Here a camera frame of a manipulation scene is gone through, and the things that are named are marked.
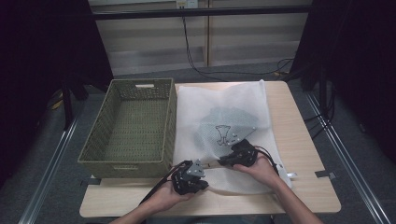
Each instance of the basket handle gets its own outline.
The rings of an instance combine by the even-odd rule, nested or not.
[[[138,165],[128,164],[128,165],[113,165],[113,169],[122,171],[137,171],[139,170]]]

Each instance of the black horizontal bar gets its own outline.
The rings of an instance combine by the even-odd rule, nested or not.
[[[96,21],[104,21],[104,20],[169,18],[169,17],[305,13],[305,12],[309,12],[312,9],[315,8],[313,8],[312,6],[185,8],[185,9],[161,9],[161,10],[146,10],[146,11],[94,12],[92,14],[56,15],[55,17],[67,17],[68,19],[89,18]]]

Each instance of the person's right hand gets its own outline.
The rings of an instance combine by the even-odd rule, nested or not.
[[[268,186],[271,189],[276,186],[276,181],[280,179],[268,159],[261,153],[259,153],[259,155],[257,156],[256,162],[250,167],[236,164],[233,166],[233,168],[236,171],[251,175],[257,181]]]

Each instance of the hand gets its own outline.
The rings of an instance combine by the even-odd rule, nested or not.
[[[175,192],[172,182],[164,183],[146,202],[154,210],[154,213],[162,212],[175,206],[177,203],[189,200],[193,193],[179,195]]]
[[[233,168],[236,171],[251,175],[257,181],[268,186],[271,189],[276,186],[276,181],[280,179],[268,159],[261,153],[259,153],[259,155],[257,156],[256,162],[250,167],[236,164],[233,166]]]

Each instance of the black drawing on bag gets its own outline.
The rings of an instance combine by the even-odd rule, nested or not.
[[[218,125],[216,126],[216,129],[218,130],[220,134],[220,140],[218,140],[219,146],[228,146],[229,140],[227,140],[227,133],[230,131],[231,126],[228,125]]]

